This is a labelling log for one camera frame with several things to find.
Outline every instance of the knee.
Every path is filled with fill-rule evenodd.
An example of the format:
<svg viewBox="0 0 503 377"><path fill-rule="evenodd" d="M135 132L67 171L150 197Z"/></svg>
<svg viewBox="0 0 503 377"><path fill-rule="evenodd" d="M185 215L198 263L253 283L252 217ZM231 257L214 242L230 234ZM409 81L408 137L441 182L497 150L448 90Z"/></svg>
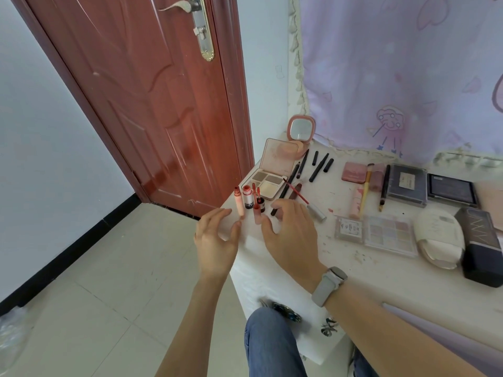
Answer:
<svg viewBox="0 0 503 377"><path fill-rule="evenodd" d="M285 319L278 312L269 307L261 307L248 318L247 329L254 326L259 326L261 329L272 329L282 325L286 325Z"/></svg>

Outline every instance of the tiled floor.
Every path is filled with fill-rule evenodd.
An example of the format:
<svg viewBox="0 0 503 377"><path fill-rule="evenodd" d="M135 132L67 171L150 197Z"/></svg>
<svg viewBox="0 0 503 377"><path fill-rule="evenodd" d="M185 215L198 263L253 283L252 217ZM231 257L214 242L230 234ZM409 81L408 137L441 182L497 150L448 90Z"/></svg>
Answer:
<svg viewBox="0 0 503 377"><path fill-rule="evenodd" d="M6 376L153 376L198 279L195 223L154 205L135 209L30 302L34 329ZM248 375L245 323L229 279L217 305L209 376ZM346 376L348 342L321 367L307 360L308 375Z"/></svg>

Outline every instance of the left hand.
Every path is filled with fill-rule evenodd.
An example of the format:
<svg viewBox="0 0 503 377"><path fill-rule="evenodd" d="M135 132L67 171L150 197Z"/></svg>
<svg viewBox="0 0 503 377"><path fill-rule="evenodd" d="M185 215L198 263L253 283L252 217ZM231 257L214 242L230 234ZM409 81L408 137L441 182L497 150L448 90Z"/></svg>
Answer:
<svg viewBox="0 0 503 377"><path fill-rule="evenodd" d="M201 279L225 279L229 275L237 254L241 234L241 221L234 222L230 238L224 241L218 236L218 225L232 209L214 209L201 217L196 225L194 243L197 247Z"/></svg>

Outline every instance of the door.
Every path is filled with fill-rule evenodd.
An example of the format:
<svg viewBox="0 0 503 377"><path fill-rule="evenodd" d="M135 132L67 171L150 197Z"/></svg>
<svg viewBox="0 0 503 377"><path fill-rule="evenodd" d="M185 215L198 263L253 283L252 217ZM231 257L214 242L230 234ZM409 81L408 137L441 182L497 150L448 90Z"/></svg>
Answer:
<svg viewBox="0 0 503 377"><path fill-rule="evenodd" d="M153 202L201 216L241 181L215 58L178 0L27 0Z"/></svg>

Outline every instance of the hand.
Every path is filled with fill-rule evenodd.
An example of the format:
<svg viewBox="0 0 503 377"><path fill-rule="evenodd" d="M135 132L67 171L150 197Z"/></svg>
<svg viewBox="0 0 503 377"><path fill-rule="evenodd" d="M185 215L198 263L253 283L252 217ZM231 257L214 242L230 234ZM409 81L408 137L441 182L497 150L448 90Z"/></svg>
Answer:
<svg viewBox="0 0 503 377"><path fill-rule="evenodd" d="M326 267L318 259L318 233L304 205L291 199L277 199L271 206L283 209L278 234L269 217L262 218L262 234L274 260L305 290L313 293Z"/></svg>
<svg viewBox="0 0 503 377"><path fill-rule="evenodd" d="M197 247L201 279L225 281L234 264L241 234L241 221L232 225L228 241L218 236L220 221L231 211L232 209L212 210L203 215L196 225L194 243Z"/></svg>

